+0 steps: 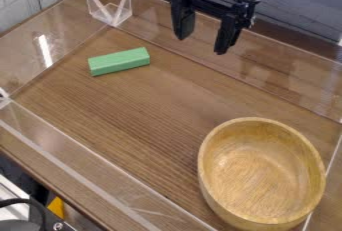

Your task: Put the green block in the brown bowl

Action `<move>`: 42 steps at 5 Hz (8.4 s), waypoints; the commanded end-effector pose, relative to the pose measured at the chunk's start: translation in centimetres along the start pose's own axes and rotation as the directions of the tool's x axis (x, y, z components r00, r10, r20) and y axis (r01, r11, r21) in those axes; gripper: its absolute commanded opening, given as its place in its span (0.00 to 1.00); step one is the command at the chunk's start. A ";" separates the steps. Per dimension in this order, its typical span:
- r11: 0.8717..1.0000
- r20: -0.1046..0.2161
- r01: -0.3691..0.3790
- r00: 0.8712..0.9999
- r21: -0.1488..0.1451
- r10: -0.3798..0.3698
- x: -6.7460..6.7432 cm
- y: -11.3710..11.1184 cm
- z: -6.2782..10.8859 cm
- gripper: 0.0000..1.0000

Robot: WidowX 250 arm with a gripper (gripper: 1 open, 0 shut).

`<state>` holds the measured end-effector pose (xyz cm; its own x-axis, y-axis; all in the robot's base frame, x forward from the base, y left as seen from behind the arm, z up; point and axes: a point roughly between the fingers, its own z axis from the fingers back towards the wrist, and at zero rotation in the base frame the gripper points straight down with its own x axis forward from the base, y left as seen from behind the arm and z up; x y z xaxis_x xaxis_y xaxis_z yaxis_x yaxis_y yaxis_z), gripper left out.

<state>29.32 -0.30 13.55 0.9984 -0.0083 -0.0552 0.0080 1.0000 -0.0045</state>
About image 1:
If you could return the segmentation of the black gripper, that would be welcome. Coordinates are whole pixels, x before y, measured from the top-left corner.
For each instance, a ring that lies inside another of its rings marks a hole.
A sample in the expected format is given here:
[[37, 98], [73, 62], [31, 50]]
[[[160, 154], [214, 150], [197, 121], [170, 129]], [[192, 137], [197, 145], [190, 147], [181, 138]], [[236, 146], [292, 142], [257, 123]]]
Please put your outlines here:
[[170, 0], [176, 36], [185, 40], [194, 32], [197, 10], [218, 18], [225, 15], [214, 46], [214, 52], [224, 55], [236, 45], [241, 34], [238, 17], [252, 19], [260, 2], [261, 0]]

